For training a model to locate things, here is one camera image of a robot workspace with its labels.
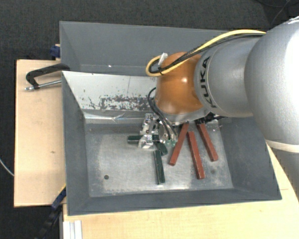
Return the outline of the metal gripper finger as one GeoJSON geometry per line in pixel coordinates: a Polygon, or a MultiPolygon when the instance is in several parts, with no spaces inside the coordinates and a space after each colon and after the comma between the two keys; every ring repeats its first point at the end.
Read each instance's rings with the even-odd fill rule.
{"type": "Polygon", "coordinates": [[[155,124],[155,117],[152,113],[146,113],[142,125],[141,135],[153,134],[153,128],[155,124]]]}
{"type": "Polygon", "coordinates": [[[153,142],[152,134],[144,134],[141,136],[138,142],[138,148],[150,149],[153,148],[153,146],[154,146],[154,142],[153,142]]]}

